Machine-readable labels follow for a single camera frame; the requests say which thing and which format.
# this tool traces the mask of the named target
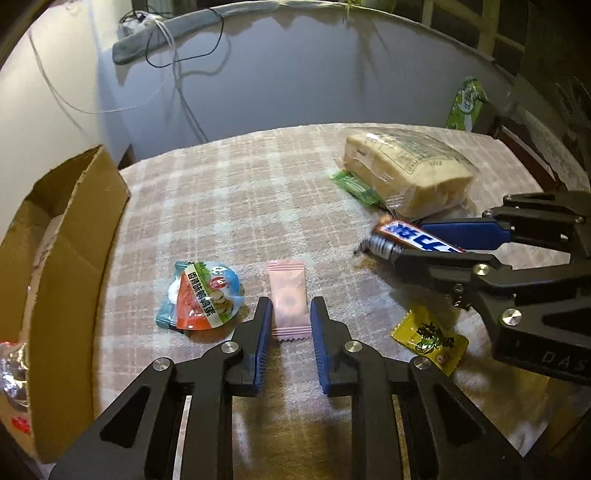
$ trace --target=white lettering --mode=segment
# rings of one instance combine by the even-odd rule
[[[582,372],[587,366],[587,360],[579,360],[579,364],[574,368],[577,372]]]
[[[544,358],[542,359],[542,363],[543,364],[551,364],[555,358],[556,358],[556,354],[554,352],[546,352],[544,354]]]
[[[566,357],[566,358],[563,358],[563,359],[560,361],[560,363],[558,364],[558,366],[559,366],[559,367],[565,367],[565,368],[568,368],[568,367],[569,367],[569,363],[570,363],[570,357],[568,356],[568,357]]]

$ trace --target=pink candy wrapper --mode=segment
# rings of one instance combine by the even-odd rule
[[[281,340],[300,340],[312,336],[306,271],[301,260],[273,260],[267,264],[271,283],[274,321],[271,333]]]

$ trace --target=checkered cloth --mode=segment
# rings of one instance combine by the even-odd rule
[[[266,263],[306,263],[309,300],[323,296],[332,318],[353,338],[385,356],[414,355],[390,331],[417,299],[470,340],[452,378],[521,452],[545,428],[554,400],[548,379],[494,361],[474,311],[448,313],[435,294],[400,285],[391,269],[353,257],[380,212],[340,190],[338,170],[351,128],[399,125],[312,125],[257,132],[144,160],[122,172],[131,198],[105,274],[96,323],[96,414],[150,362],[197,358],[231,336],[236,320],[190,338],[154,323],[176,260],[219,260],[233,268],[246,292],[237,321],[250,319],[269,295]],[[473,210],[500,205],[507,193],[538,185],[503,143],[475,134],[427,127],[480,169],[470,188]],[[496,252],[517,268],[564,263],[565,254],[522,245]],[[259,398],[235,398],[234,466],[242,479],[350,477],[350,401],[320,389],[311,340],[273,342]]]

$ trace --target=triangular cutout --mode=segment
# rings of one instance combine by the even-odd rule
[[[478,440],[484,432],[472,416],[441,385],[433,387],[447,441],[454,447]]]
[[[131,448],[138,433],[150,396],[149,387],[141,387],[100,432],[100,439],[124,448]]]

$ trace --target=bread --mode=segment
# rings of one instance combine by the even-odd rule
[[[448,145],[406,130],[349,136],[343,167],[370,185],[388,208],[410,219],[462,202],[476,172]]]

